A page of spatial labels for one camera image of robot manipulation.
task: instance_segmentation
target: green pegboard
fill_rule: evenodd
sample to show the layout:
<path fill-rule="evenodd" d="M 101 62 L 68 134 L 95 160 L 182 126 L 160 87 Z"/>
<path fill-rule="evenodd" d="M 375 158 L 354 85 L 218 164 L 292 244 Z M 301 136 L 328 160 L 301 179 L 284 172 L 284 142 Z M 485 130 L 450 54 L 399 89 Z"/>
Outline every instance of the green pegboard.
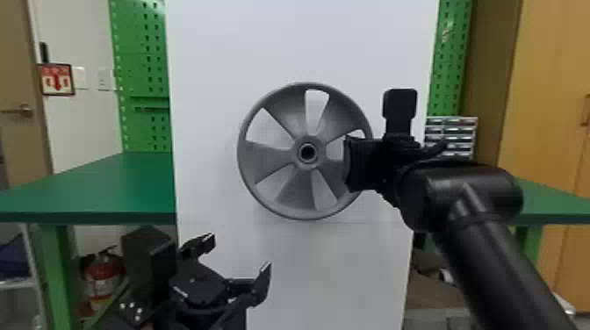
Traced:
<path fill-rule="evenodd" d="M 172 151 L 163 0 L 109 0 L 126 151 Z"/>
<path fill-rule="evenodd" d="M 441 0 L 430 78 L 429 116 L 456 116 L 463 88 L 471 0 Z"/>

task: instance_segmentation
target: fire extinguisher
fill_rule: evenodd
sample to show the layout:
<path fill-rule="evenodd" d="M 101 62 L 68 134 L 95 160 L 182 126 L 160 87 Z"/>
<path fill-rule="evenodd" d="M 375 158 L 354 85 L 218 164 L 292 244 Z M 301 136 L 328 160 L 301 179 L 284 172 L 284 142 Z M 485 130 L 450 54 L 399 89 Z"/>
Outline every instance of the fire extinguisher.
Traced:
<path fill-rule="evenodd" d="M 94 260 L 84 269 L 86 291 L 92 310 L 99 311 L 115 292 L 124 275 L 123 258 L 111 253 L 110 246 L 94 255 Z"/>

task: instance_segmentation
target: light switch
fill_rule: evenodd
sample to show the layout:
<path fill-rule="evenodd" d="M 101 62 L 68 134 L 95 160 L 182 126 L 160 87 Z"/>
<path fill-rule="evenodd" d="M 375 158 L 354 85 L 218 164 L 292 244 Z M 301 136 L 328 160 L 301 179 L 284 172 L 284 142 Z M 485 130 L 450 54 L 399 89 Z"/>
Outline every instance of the light switch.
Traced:
<path fill-rule="evenodd" d="M 77 90 L 88 89 L 88 75 L 85 67 L 73 67 L 72 75 L 74 76 L 74 87 Z"/>
<path fill-rule="evenodd" d="M 98 90 L 114 90 L 115 78 L 110 68 L 98 68 Z"/>

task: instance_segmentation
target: wheel hub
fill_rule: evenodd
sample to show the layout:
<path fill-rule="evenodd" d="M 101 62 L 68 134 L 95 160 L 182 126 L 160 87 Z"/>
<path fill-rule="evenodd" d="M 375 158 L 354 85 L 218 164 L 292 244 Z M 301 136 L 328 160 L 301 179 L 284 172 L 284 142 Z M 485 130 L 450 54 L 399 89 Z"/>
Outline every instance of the wheel hub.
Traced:
<path fill-rule="evenodd" d="M 307 127 L 309 90 L 328 96 L 316 129 Z M 260 111 L 268 112 L 292 137 L 290 147 L 272 147 L 246 138 L 250 124 Z M 349 206 L 359 193 L 348 191 L 342 178 L 342 160 L 328 158 L 327 145 L 357 130 L 365 138 L 372 138 L 371 127 L 361 109 L 339 90 L 316 82 L 295 83 L 275 90 L 255 104 L 241 126 L 237 150 L 241 178 L 252 196 L 277 215 L 299 220 L 329 217 Z M 292 166 L 292 171 L 278 194 L 272 197 L 263 194 L 258 184 L 288 166 Z M 325 205 L 316 201 L 313 172 L 323 177 L 323 185 L 332 192 L 334 203 Z"/>

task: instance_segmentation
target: green table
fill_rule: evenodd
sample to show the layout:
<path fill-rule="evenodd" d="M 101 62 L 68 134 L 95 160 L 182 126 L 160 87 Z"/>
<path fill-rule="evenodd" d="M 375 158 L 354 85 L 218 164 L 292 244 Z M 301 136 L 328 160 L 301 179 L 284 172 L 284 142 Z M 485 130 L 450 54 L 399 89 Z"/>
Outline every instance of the green table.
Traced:
<path fill-rule="evenodd" d="M 536 259 L 542 226 L 590 223 L 590 202 L 521 180 L 524 211 L 517 238 Z M 0 192 L 0 222 L 39 223 L 55 329 L 78 328 L 70 294 L 70 225 L 176 223 L 172 155 L 124 153 Z"/>

